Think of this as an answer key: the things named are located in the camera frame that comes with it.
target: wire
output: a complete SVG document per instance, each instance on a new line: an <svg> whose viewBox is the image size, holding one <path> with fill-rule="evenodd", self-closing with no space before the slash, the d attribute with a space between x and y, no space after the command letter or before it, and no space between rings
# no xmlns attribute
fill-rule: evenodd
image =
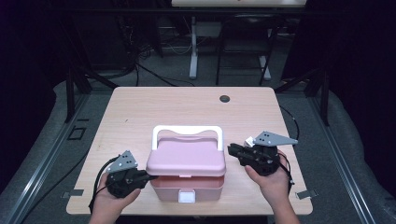
<svg viewBox="0 0 396 224"><path fill-rule="evenodd" d="M182 52L178 52L177 50L175 50L175 47L173 47L173 46L170 45L170 44L163 43L163 45L169 46L169 48L170 48L175 54L180 54L180 55L189 52L190 49L191 49L191 47L192 47L192 44L190 44L186 50L184 50L184 51L182 51Z"/></svg>
<svg viewBox="0 0 396 224"><path fill-rule="evenodd" d="M64 181L65 178L67 178L68 175L70 175L75 169L76 167L78 167L78 165L84 160L84 158L88 155L89 150L87 150L85 152L85 154L83 155L83 157L76 163L76 165L74 165L72 167L72 169L70 169L64 176L62 176L61 179L58 180L58 182L56 182L49 190L47 190L43 196L41 196L41 198L29 209L29 211L26 213L26 215L23 217L23 220L21 221L21 223L23 223L24 221L26 221L26 218L29 217L29 215L35 210L35 208L47 197L47 195L53 190L55 189L62 181Z"/></svg>
<svg viewBox="0 0 396 224"><path fill-rule="evenodd" d="M189 30L189 33L191 34L191 29L190 29L189 23L188 23L187 20L186 20L186 17L183 17L183 21L184 21L184 23L186 24L186 27L187 27L187 29Z"/></svg>
<svg viewBox="0 0 396 224"><path fill-rule="evenodd" d="M281 109L283 109L286 113L288 113L290 116L291 116L291 118L293 119L293 121L294 121L294 124L296 125L296 130L297 130L297 134L296 134L296 140L298 140L299 139L299 137L300 137L300 127L299 127L299 125L298 125L298 123L297 123L297 120L295 119L295 117L289 112L289 110L287 110L285 107L283 107L282 105L279 105L279 107L281 108Z"/></svg>
<svg viewBox="0 0 396 224"><path fill-rule="evenodd" d="M163 43L180 41L180 40L183 40L184 38L190 40L189 37L186 37L184 35L174 35L173 37L169 37L168 39L164 39Z"/></svg>
<svg viewBox="0 0 396 224"><path fill-rule="evenodd" d="M279 153L278 155L282 156L282 157L286 160L286 163L287 163L288 166L289 166L289 170L288 170L288 168L286 168L282 163L280 163L280 162L278 163L278 165L286 172L286 174L287 174L288 177L289 177L289 193L290 193L291 186L294 185L293 177L291 177L290 162L288 161L288 159L286 158L286 156L284 156L283 154L280 154L280 153Z"/></svg>
<svg viewBox="0 0 396 224"><path fill-rule="evenodd" d="M99 193L99 191L101 191L102 189L105 189L106 187L108 187L108 186L105 186L104 188L102 188L102 189L100 189L100 190L98 191L98 184L99 184L100 177L101 177L103 171L106 169L106 167L107 167L110 163L112 163L112 162L114 162L116 159L118 159L119 156L118 156L118 157L115 157L115 158L113 158L113 159L110 159L108 162L106 162L105 165L103 165L102 168L100 169L100 171L98 172L98 175L96 176L95 183L94 183L94 185L93 185L92 199L91 199L90 204L88 205L88 207L90 208L91 213L92 213L92 210L93 210L93 205L95 204L96 195Z"/></svg>
<svg viewBox="0 0 396 224"><path fill-rule="evenodd" d="M139 86L139 68L136 67L136 84L134 84L136 87Z"/></svg>
<svg viewBox="0 0 396 224"><path fill-rule="evenodd" d="M150 45L146 45L139 50L139 58L146 60L151 56L153 48Z"/></svg>
<svg viewBox="0 0 396 224"><path fill-rule="evenodd" d="M143 65L141 65L141 64L138 63L138 62L136 62L136 65L139 66L139 67L141 67L143 70L149 72L150 74L154 75L155 77L157 77L158 79L160 79L161 81L165 82L166 84L168 84L168 85L170 85L170 86L178 87L177 85L175 85L175 84L173 84L173 83L167 81L166 79L174 80L174 81L180 81L180 82L186 82L186 83L189 83L190 85L194 86L194 84L192 84L192 83L190 83L190 82L188 82L188 81L179 80L179 79L173 79L173 78L170 78L170 77L161 77L161 76L157 75L156 73L154 73L153 71L148 70L146 67L144 67Z"/></svg>
<svg viewBox="0 0 396 224"><path fill-rule="evenodd" d="M124 69L123 71L121 71L118 74L112 74L112 75L102 75L101 74L101 77L105 77L107 79L116 78L116 77L124 77L124 76L132 73L133 71L134 71L134 66L131 66L131 67L128 67L128 68Z"/></svg>

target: table leg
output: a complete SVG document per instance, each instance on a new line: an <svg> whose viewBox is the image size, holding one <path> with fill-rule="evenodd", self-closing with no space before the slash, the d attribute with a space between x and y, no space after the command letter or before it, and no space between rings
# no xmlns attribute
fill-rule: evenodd
<svg viewBox="0 0 396 224"><path fill-rule="evenodd" d="M198 67L198 49L197 49L197 34L195 17L191 18L191 64L190 64L190 79L197 78Z"/></svg>
<svg viewBox="0 0 396 224"><path fill-rule="evenodd" d="M264 67L265 66L265 62L266 62L265 57L264 56L260 56L259 60L260 60L260 65L262 67ZM270 74L270 70L268 69L268 67L267 67L267 69L265 70L265 73L264 73L264 80L266 80L266 81L271 80L271 74Z"/></svg>

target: gray carpet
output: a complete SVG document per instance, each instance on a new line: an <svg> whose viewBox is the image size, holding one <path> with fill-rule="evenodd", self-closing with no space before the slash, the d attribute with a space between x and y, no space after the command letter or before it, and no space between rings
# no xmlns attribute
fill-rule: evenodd
<svg viewBox="0 0 396 224"><path fill-rule="evenodd" d="M277 40L274 57L270 62L272 80L264 82L263 86L276 88L282 84L280 75L288 50L290 38L280 37ZM172 50L165 50L160 58L152 53L146 60L140 62L151 71L177 80L169 80L179 86L214 86L216 71L216 56L213 51L214 40L207 39L202 43L199 51L198 78L190 80L190 54L175 54ZM257 86L259 77L221 77L220 86ZM134 86L136 71L125 77L111 79L121 86ZM57 103L53 108L42 133L27 156L20 170L14 175L7 188L0 196L0 223L19 222L26 215L29 207L39 202L24 223L87 223L89 216L71 216L65 211L68 199L66 192L73 189L77 181L82 162L56 187L39 201L45 193L54 186L62 176L83 158L90 148L97 127L106 109L111 90L101 83L90 80L94 91L90 95L80 95L78 98L78 112L69 124L64 124L66 118L65 85L61 83L55 88ZM139 86L167 86L150 73L139 70ZM308 216L300 216L302 223L396 223L394 199L375 181L375 177L363 159L363 148L359 134L351 122L341 102L333 94L329 103L330 128L323 128L318 119L316 99L307 99L302 94L304 83L291 90L277 95L279 104L287 109L292 116L282 110L291 137L299 136L299 144L295 146L296 155L300 163L305 184L308 189L314 189L318 196L312 199L314 211ZM353 174L354 180L362 198L367 202L368 210L373 216L366 219L361 217L356 204L351 200L347 182L342 176L342 170L336 165L333 145L329 141L326 130L330 131L337 146L346 160L347 167ZM50 154L53 148L59 148L58 154ZM20 207L24 201L21 195L28 189L29 181L35 176L36 168L43 159L50 155L54 162L47 164L49 172L43 174L42 183L33 191L32 200L26 207Z"/></svg>

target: pink box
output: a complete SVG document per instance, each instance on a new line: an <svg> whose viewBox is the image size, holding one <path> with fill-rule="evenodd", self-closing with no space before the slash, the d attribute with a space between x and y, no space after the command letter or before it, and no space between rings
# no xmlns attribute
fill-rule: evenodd
<svg viewBox="0 0 396 224"><path fill-rule="evenodd" d="M158 139L163 130L180 135ZM196 135L206 131L216 132L217 138ZM218 200L226 172L221 128L155 127L146 170L159 176L150 183L160 200L180 203Z"/></svg>

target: person's hand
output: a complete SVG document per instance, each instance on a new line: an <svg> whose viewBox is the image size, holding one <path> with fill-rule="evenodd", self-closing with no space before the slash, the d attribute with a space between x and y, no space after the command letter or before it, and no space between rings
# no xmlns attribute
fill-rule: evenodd
<svg viewBox="0 0 396 224"><path fill-rule="evenodd" d="M122 209L132 203L140 194L140 189L135 189L125 198L114 197L107 189L102 189L106 186L107 176L108 174L104 173L100 179L98 187L98 191L100 191L95 198L90 223L115 223Z"/></svg>
<svg viewBox="0 0 396 224"><path fill-rule="evenodd" d="M286 159L283 156L280 156L280 162L287 166ZM283 169L279 167L276 172L268 176L257 174L248 165L245 166L245 170L247 175L259 185L262 196L264 196L274 211L277 224L300 223L289 200L289 177Z"/></svg>
<svg viewBox="0 0 396 224"><path fill-rule="evenodd" d="M283 156L280 157L280 162L287 166L287 162ZM282 203L285 200L289 200L289 178L286 172L280 167L275 173L262 176L257 174L257 172L251 166L245 166L247 175L260 186L262 195L272 205L276 203Z"/></svg>

